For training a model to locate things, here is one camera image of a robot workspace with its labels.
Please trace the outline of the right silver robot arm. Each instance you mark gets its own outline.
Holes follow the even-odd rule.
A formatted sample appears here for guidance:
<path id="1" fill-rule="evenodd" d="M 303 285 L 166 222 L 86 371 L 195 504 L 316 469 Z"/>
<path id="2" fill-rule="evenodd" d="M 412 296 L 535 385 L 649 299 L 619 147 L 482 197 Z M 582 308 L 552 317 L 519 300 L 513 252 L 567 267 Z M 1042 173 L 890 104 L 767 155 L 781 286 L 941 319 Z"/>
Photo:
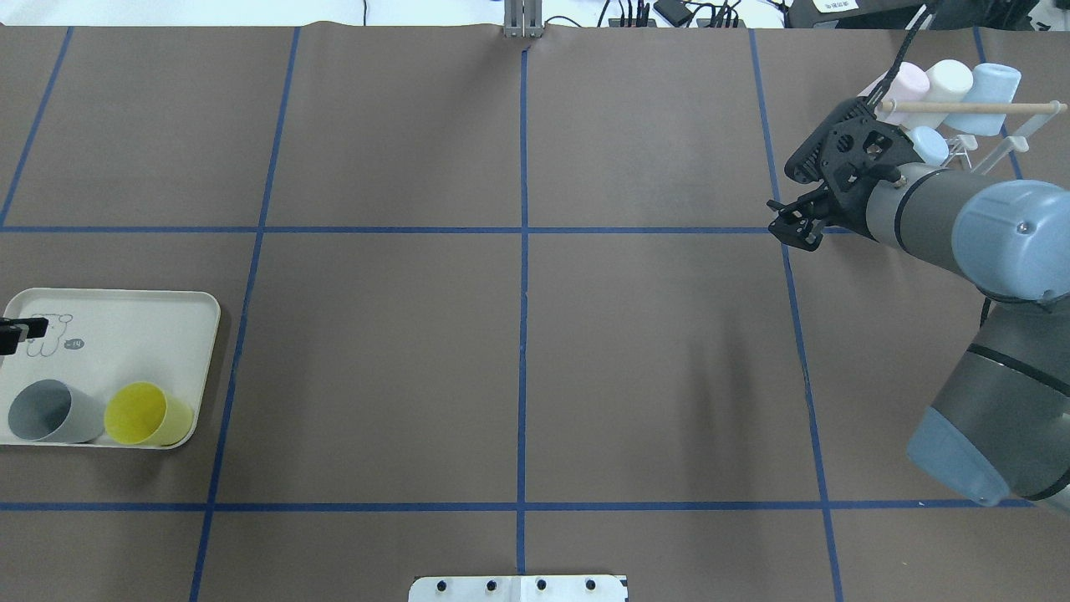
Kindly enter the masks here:
<path id="1" fill-rule="evenodd" d="M 826 223 L 970 282 L 978 331 L 906 454 L 980 506 L 1017 497 L 1067 513 L 1067 190 L 910 163 L 861 201 L 861 222 L 819 212 L 823 190 L 769 201 L 777 240 L 813 251 Z"/>

